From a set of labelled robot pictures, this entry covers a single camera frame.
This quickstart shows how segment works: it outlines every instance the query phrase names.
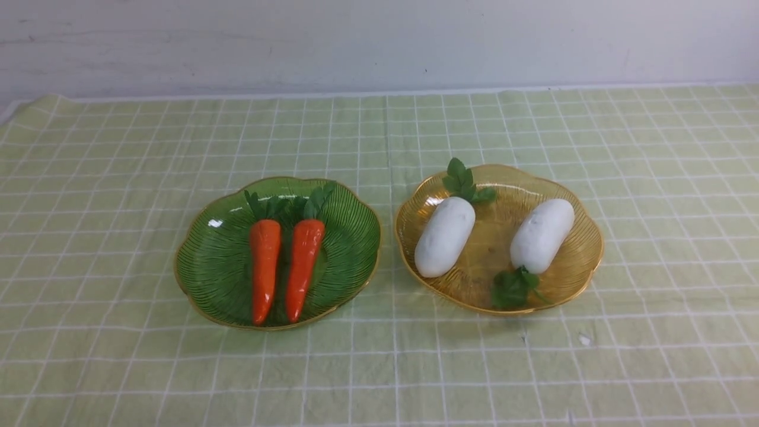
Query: plate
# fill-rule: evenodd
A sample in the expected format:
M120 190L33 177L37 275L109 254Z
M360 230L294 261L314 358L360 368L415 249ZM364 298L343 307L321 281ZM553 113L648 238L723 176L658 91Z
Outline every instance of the plate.
M241 329L275 331L308 324L353 299L371 280L380 262L382 229L376 212L345 185L337 184L323 210L325 235L297 323L285 315L288 244L298 218L290 207L282 215L274 303L266 321L254 326L251 314L251 256L248 230L254 222L245 191L259 199L307 198L325 179L272 177L253 182L206 206L194 219L175 256L175 276L190 304L205 318Z
M443 171L425 179L404 202L395 218L395 237L402 258L420 283L454 303L489 315L524 315L555 307L577 298L591 282L603 257L603 236L579 198L556 182L538 178L506 165L472 167L478 188L493 187L496 200L478 204L476 221L455 266L441 277L427 279L416 270L414 250L437 204L449 196L442 183ZM540 293L546 303L530 294L522 308L493 307L493 278L513 270L509 248L527 215L541 202L563 198L575 208L575 224L551 266L540 275Z

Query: white radish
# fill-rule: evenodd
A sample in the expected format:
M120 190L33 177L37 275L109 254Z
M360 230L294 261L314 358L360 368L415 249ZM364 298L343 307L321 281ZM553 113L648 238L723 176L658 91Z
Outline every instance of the white radish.
M422 277L440 277L453 268L474 228L474 208L463 198L442 201L424 227L414 250Z
M575 223L575 209L564 199L549 199L530 212L512 240L514 268L542 274L553 262Z

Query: amber plate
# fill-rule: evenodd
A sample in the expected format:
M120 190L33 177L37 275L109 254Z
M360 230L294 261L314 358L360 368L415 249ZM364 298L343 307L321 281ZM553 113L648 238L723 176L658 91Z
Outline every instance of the amber plate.
M494 187L496 201L475 207L477 220L456 265L444 276L419 275L414 249L435 206L449 196L441 172L425 179L398 210L395 239L411 274L442 297L488 315L524 315L572 301L587 288L603 257L603 236L579 198L564 186L505 165L472 167L478 188ZM491 302L493 277L513 270L509 246L525 217L541 202L563 198L575 208L575 225L549 269L540 275L539 290L551 301L531 295L524 308L500 310Z

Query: carrot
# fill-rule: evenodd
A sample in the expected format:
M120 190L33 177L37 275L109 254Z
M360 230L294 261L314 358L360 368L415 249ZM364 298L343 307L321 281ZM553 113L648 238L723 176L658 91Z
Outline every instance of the carrot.
M313 268L325 235L324 222L319 216L335 187L336 184L330 182L323 188L315 188L304 206L303 219L293 229L290 277L285 295L285 310L291 323L298 321L306 302Z
M253 211L256 222L250 227L248 242L253 262L251 314L253 324L261 325L274 301L277 260L282 247L282 227L275 219L287 204L287 200L270 198L266 203L245 191L245 199Z

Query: tablecloth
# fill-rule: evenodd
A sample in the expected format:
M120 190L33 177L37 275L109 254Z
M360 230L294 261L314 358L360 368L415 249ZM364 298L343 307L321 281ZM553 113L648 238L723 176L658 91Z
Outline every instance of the tablecloth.
M758 140L746 85L23 104L0 127L0 425L759 425ZM578 299L492 318L411 278L393 214L451 156L581 198L606 254ZM175 250L277 175L371 204L379 270L309 327L213 324Z

